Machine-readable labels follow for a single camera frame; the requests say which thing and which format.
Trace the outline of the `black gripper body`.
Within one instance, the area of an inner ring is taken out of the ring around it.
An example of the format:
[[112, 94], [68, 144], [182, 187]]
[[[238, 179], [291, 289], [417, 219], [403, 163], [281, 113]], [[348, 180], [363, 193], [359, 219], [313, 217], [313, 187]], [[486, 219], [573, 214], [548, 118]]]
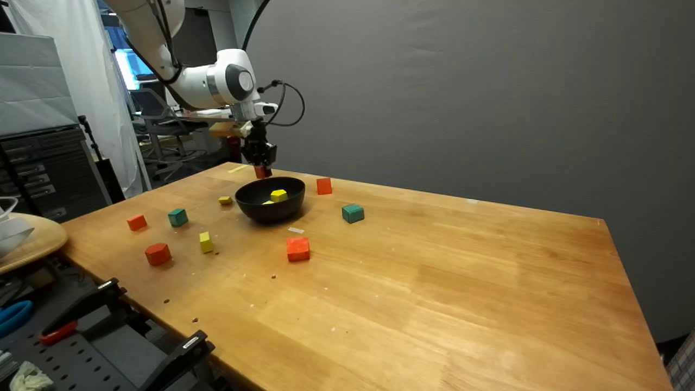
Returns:
[[268, 126], [262, 120], [246, 122], [241, 135], [241, 153], [248, 163], [272, 165], [275, 162], [275, 145], [268, 142]]

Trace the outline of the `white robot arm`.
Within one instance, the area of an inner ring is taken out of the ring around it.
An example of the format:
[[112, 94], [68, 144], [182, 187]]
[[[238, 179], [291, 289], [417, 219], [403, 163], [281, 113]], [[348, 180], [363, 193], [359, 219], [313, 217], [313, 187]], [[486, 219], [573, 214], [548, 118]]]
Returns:
[[275, 145], [268, 142], [265, 122], [277, 112], [275, 103], [261, 99], [253, 66], [246, 51], [224, 47], [206, 66], [182, 66], [174, 37], [184, 25], [184, 0], [106, 0], [126, 29], [136, 56], [188, 112], [227, 109], [232, 120], [248, 128], [241, 155], [250, 165], [270, 171]]

